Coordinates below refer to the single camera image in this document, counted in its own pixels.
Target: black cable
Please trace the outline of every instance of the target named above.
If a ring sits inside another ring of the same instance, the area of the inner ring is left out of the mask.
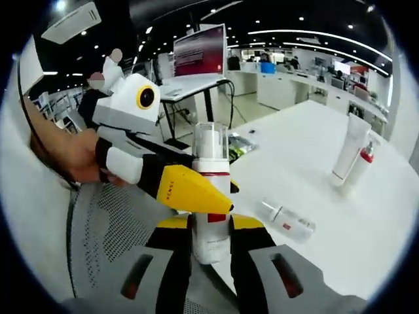
[[[233,123],[233,114],[234,114],[234,94],[236,93],[236,88],[234,87],[234,83],[231,80],[227,81],[228,87],[230,88],[230,94],[231,94],[231,111],[230,111],[230,124],[228,125],[228,129],[231,130],[231,125]],[[241,112],[237,109],[240,116],[243,118]]]
[[[67,182],[67,184],[71,188],[73,188],[74,190],[78,190],[79,188],[73,182],[73,180],[68,177],[68,175],[65,173],[65,171],[63,169],[61,169],[61,167],[58,164],[58,162],[55,161],[52,158],[51,154],[49,153],[49,151],[47,151],[47,149],[45,148],[45,146],[42,143],[41,139],[39,138],[38,133],[36,132],[35,128],[33,127],[31,118],[29,117],[29,114],[27,113],[27,110],[26,110],[25,101],[24,101],[24,95],[22,93],[22,85],[21,85],[21,82],[20,82],[20,59],[18,60],[18,93],[19,93],[19,98],[20,98],[20,104],[22,105],[22,109],[24,111],[24,114],[25,114],[25,117],[26,117],[26,121],[29,124],[29,127],[31,129],[31,132],[32,132],[33,136],[35,137],[35,140],[39,143],[39,147],[44,152],[45,158],[47,159],[45,161],[46,166],[51,167],[51,169],[53,169],[57,174],[59,174]]]
[[[177,110],[176,113],[179,113],[181,115],[181,117],[190,125],[192,126],[191,121],[188,120],[188,117],[186,116],[186,114],[183,112],[185,109],[180,109],[180,107],[176,106],[179,104],[174,103],[173,104],[175,106],[175,109]]]
[[[230,85],[228,87],[230,88],[230,92],[235,94],[236,90],[234,89],[234,84],[232,83],[232,87]],[[237,106],[234,103],[232,103],[232,105],[237,110],[238,114],[243,119],[244,123],[247,123],[247,120],[244,118],[243,114],[240,112],[240,110],[237,108]]]

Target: clear bottle cap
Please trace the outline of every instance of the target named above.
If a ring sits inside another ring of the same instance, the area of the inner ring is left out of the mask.
[[[214,122],[195,125],[192,153],[198,158],[228,159],[227,127]]]

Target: white tube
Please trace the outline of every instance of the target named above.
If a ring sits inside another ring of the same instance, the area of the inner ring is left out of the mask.
[[[352,113],[349,114],[345,142],[332,170],[331,183],[333,185],[340,186],[345,181],[359,152],[365,146],[370,129],[371,125],[368,122],[358,118]]]

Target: ceiling vent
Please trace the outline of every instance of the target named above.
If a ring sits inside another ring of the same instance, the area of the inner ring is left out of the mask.
[[[101,19],[95,4],[89,2],[52,24],[41,37],[57,44],[64,44],[100,22]]]

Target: computer monitor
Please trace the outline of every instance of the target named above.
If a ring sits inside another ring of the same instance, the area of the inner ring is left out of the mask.
[[[337,78],[332,77],[332,86],[343,90],[343,80],[339,80]]]
[[[175,76],[224,75],[225,43],[224,24],[176,40],[173,45]]]
[[[335,71],[342,71],[343,74],[350,75],[351,74],[351,66],[339,61],[334,62],[335,64]]]
[[[321,59],[321,58],[318,58],[318,57],[314,58],[314,64],[315,65],[323,65],[325,62],[326,62],[326,60],[324,60],[324,59]]]

